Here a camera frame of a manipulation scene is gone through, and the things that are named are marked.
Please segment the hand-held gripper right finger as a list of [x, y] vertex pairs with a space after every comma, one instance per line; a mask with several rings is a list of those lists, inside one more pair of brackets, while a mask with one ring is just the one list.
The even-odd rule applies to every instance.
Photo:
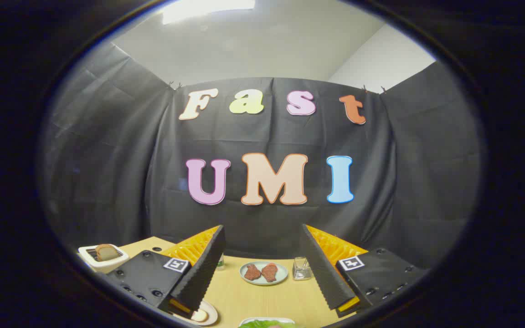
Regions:
[[367, 251], [307, 224], [302, 225], [302, 253], [328, 307], [340, 318], [390, 301], [428, 273], [386, 248]]

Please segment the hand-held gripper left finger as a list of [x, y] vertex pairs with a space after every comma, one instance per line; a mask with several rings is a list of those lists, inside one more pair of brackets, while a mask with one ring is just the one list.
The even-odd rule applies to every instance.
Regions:
[[106, 279], [125, 295], [190, 319], [225, 247], [224, 226], [214, 226], [165, 251], [141, 251], [106, 274]]

